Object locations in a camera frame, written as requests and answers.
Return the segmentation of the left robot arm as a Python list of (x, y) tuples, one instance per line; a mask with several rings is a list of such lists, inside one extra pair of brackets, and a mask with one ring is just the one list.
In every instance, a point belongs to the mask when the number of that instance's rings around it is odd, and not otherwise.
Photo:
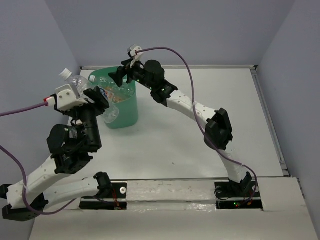
[(89, 88), (81, 97), (76, 89), (65, 84), (46, 97), (44, 106), (71, 118), (69, 125), (55, 125), (47, 138), (50, 155), (30, 174), (23, 174), (15, 184), (3, 184), (0, 196), (7, 201), (2, 208), (5, 220), (25, 222), (40, 215), (49, 215), (49, 208), (64, 204), (69, 206), (82, 197), (103, 199), (113, 191), (112, 182), (105, 172), (80, 181), (58, 185), (93, 159), (102, 147), (97, 118), (109, 103), (98, 87)]

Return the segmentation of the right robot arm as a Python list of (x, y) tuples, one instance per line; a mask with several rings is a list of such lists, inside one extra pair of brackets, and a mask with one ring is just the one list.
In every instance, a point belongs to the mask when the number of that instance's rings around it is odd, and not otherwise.
[(235, 159), (235, 148), (232, 146), (233, 128), (225, 109), (209, 108), (185, 95), (165, 79), (165, 70), (156, 60), (148, 60), (146, 63), (123, 61), (115, 72), (109, 73), (109, 77), (118, 87), (132, 81), (143, 85), (150, 90), (151, 97), (157, 103), (194, 120), (203, 133), (205, 144), (217, 152), (227, 171), (227, 189), (235, 196), (247, 196), (251, 193), (254, 174)]

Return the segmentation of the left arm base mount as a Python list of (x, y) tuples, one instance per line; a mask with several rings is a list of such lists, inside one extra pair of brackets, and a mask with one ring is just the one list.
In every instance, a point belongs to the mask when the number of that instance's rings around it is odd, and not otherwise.
[(105, 198), (85, 196), (80, 199), (81, 210), (126, 210), (128, 183), (126, 181), (113, 181), (113, 190)]

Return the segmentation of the clear crushed bottle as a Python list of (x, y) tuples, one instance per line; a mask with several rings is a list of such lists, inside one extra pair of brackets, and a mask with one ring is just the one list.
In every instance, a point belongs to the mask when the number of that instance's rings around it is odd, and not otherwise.
[[(90, 82), (85, 77), (73, 74), (67, 68), (65, 68), (59, 74), (59, 77), (61, 77), (67, 84), (74, 86), (77, 89), (79, 96), (83, 99), (85, 98), (88, 99), (88, 97), (84, 94), (85, 90), (94, 89), (96, 87), (92, 82)], [(98, 90), (100, 91), (102, 96), (107, 100), (109, 104), (109, 108), (105, 110), (102, 117), (106, 124), (110, 124), (118, 118), (120, 111), (115, 106), (115, 104), (109, 99), (109, 97), (105, 94), (105, 92), (102, 90), (101, 87), (98, 87)]]

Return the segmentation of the clear bottle blue-orange label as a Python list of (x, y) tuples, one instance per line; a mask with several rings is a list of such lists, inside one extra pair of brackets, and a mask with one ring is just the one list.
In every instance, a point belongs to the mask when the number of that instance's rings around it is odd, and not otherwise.
[(121, 103), (126, 100), (126, 96), (121, 92), (116, 91), (115, 88), (100, 87), (100, 91), (104, 95), (104, 97), (106, 97), (107, 100), (112, 102), (113, 104)]

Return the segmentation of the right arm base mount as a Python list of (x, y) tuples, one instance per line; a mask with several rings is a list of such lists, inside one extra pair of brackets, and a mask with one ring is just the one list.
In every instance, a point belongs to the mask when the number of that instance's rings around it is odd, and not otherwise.
[(247, 192), (236, 192), (231, 188), (229, 181), (218, 181), (214, 183), (214, 195), (216, 198), (217, 210), (263, 210), (263, 203), (259, 187), (256, 188), (253, 198), (251, 195), (255, 189), (255, 182), (252, 181)]

